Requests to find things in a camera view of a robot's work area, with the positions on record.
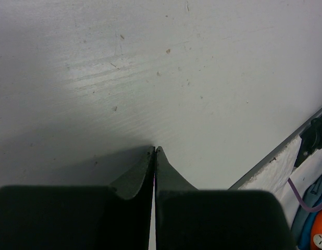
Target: white painted surface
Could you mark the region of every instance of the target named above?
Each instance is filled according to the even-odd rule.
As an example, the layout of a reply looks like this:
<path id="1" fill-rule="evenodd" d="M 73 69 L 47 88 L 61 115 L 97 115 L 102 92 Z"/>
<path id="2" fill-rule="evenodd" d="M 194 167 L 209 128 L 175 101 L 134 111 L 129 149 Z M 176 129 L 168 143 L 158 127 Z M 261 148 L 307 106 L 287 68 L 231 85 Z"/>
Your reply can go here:
<path id="1" fill-rule="evenodd" d="M 106 183 L 153 144 L 228 188 L 321 106 L 322 0 L 0 0 L 0 186 Z"/>

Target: scratch mark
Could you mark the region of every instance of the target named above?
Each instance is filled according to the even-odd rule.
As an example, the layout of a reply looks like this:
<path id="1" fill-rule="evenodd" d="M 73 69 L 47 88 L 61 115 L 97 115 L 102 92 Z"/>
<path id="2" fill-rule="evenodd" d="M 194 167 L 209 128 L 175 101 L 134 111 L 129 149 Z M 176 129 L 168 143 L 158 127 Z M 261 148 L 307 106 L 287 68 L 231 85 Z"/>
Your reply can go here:
<path id="1" fill-rule="evenodd" d="M 189 43 L 189 41 L 184 41 L 184 42 L 180 42 L 180 43 L 174 43 L 174 44 L 171 44 L 171 46 L 175 47 L 177 45 L 184 45 L 185 43 Z"/>
<path id="2" fill-rule="evenodd" d="M 143 7 L 143 6 L 139 5 L 139 4 L 138 4 L 138 6 L 139 6 L 140 8 L 143 8 L 143 9 L 145 9 L 145 10 L 148 10 L 148 11 L 150 11 L 150 12 L 152 12 L 152 13 L 156 14 L 156 12 L 155 12 L 155 11 L 153 11 L 153 10 L 147 9 L 147 8 L 145 8 L 145 7 Z"/>
<path id="3" fill-rule="evenodd" d="M 116 52 L 117 52 L 117 30 L 115 28 L 115 53 L 114 53 L 114 56 L 116 55 Z"/>
<path id="4" fill-rule="evenodd" d="M 232 38 L 233 36 L 232 35 L 230 35 L 230 36 L 227 36 L 227 37 L 224 37 L 224 38 L 222 38 L 221 40 L 226 40 L 226 39 L 229 39 L 229 38 Z"/>
<path id="5" fill-rule="evenodd" d="M 264 27 L 258 30 L 252 30 L 252 31 L 248 31 L 248 33 L 254 33 L 254 32 L 258 32 L 258 31 L 262 31 L 262 30 L 268 30 L 268 29 L 272 29 L 274 28 L 274 26 L 269 26 L 269 27 Z"/>
<path id="6" fill-rule="evenodd" d="M 75 79 L 67 79 L 67 80 L 62 81 L 61 83 L 62 84 L 71 84 L 71 83 L 75 83 L 75 82 L 79 82 L 79 81 L 89 80 L 89 79 L 92 79 L 92 78 L 103 77 L 103 76 L 106 76 L 108 74 L 111 74 L 112 72 L 114 72 L 114 70 L 113 71 L 112 70 L 106 70 L 106 71 L 102 71 L 100 73 L 89 74 L 87 76 L 83 76 L 83 77 L 79 77 L 79 78 L 75 78 Z"/>
<path id="7" fill-rule="evenodd" d="M 233 43 L 241 42 L 241 41 L 244 41 L 244 40 L 245 40 L 245 39 L 236 40 L 236 41 L 233 41 Z"/>
<path id="8" fill-rule="evenodd" d="M 112 63 L 110 63 L 112 66 L 114 66 L 116 69 L 120 69 L 120 68 L 118 68 L 116 65 L 114 65 L 114 64 L 112 64 Z"/>

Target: dirt speck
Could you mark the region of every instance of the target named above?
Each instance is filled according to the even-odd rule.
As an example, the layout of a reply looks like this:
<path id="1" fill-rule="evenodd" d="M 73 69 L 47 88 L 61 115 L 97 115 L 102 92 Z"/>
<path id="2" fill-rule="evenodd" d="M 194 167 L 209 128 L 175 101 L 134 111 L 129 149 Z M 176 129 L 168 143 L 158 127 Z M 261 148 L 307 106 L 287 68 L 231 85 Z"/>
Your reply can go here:
<path id="1" fill-rule="evenodd" d="M 269 161 L 269 163 L 273 162 L 274 160 L 277 160 L 276 157 L 274 157 L 271 161 Z"/>
<path id="2" fill-rule="evenodd" d="M 112 66 L 114 66 L 116 69 L 119 69 L 120 70 L 120 68 L 118 68 L 116 65 L 114 65 L 114 64 L 112 64 L 112 63 L 110 63 Z"/>

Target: orange object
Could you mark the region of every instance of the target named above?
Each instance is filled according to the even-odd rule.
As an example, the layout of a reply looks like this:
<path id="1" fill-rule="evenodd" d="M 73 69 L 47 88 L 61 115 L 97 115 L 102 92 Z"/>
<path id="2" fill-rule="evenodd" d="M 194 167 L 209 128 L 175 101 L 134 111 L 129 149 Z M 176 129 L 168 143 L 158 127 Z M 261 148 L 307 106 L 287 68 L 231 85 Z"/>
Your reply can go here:
<path id="1" fill-rule="evenodd" d="M 316 215 L 312 230 L 311 230 L 311 250 L 320 250 L 313 241 L 315 234 L 322 234 L 322 210 Z"/>

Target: white wall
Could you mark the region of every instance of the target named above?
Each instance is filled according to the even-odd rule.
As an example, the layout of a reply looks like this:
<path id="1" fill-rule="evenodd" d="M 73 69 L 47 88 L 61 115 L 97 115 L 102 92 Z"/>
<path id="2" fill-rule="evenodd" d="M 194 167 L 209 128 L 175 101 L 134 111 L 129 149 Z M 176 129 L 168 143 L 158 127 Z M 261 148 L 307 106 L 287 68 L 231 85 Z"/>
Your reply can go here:
<path id="1" fill-rule="evenodd" d="M 321 106 L 322 0 L 0 0 L 0 186 L 107 183 L 161 145 L 228 188 Z"/>

